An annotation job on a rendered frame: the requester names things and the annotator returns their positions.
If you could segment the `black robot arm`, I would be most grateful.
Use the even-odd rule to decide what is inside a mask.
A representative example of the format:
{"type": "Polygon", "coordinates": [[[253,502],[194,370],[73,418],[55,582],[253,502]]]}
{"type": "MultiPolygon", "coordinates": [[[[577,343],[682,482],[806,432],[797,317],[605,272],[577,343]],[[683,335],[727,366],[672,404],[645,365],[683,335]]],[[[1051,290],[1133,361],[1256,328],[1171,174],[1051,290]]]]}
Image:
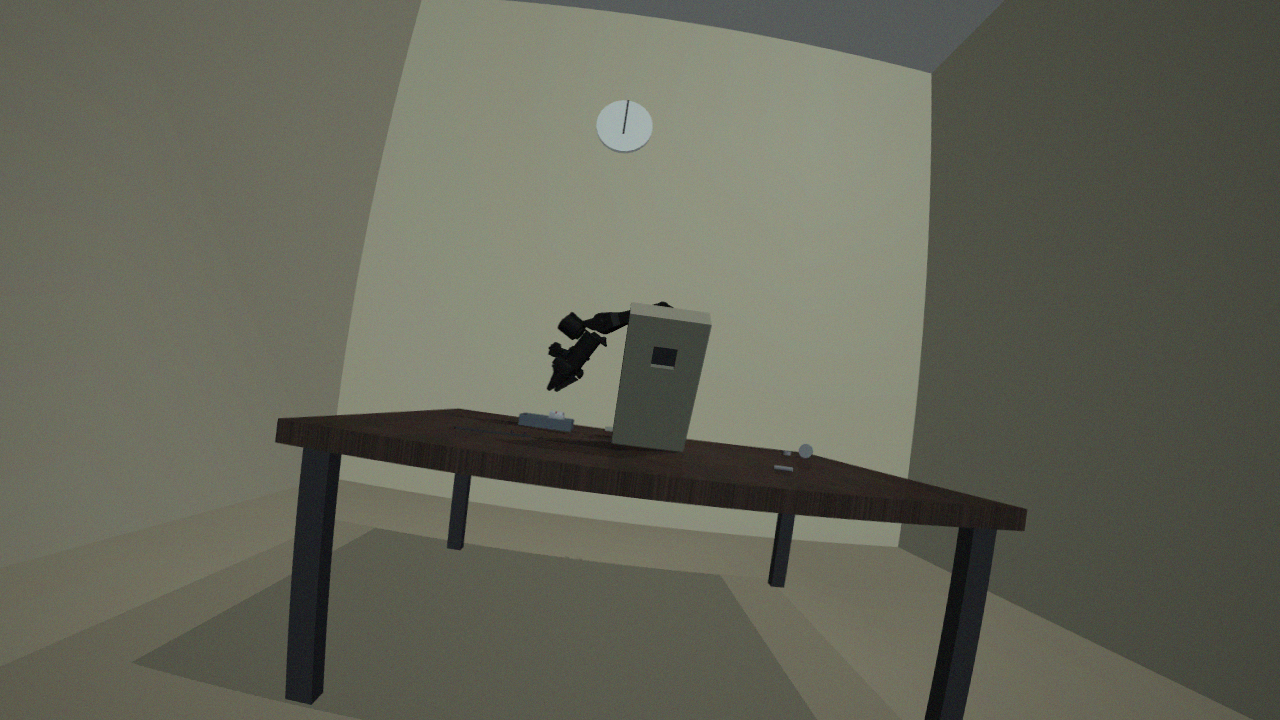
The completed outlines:
{"type": "MultiPolygon", "coordinates": [[[[625,313],[598,313],[591,319],[582,322],[575,313],[570,313],[561,319],[557,328],[570,337],[570,340],[579,340],[581,337],[576,345],[579,345],[579,347],[588,354],[593,355],[600,343],[607,346],[607,338],[596,334],[596,332],[590,333],[585,328],[588,327],[591,331],[598,331],[602,334],[609,334],[613,331],[618,331],[623,325],[628,325],[628,314],[630,310],[625,313]]],[[[550,345],[549,348],[549,355],[553,357],[564,359],[571,352],[571,347],[568,350],[561,348],[561,345],[557,342],[550,345]]]]}

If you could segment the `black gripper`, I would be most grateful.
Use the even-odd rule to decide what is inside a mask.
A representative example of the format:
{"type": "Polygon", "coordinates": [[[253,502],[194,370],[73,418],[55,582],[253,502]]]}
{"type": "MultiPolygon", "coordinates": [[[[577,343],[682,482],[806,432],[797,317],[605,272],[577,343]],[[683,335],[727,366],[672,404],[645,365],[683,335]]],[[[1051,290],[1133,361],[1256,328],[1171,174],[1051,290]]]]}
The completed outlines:
{"type": "Polygon", "coordinates": [[[571,346],[571,352],[567,357],[556,357],[553,360],[553,375],[547,389],[554,389],[556,392],[570,386],[575,380],[579,380],[584,373],[581,366],[589,361],[590,354],[584,351],[579,345],[571,346]],[[575,377],[577,375],[577,378],[575,377]]]}

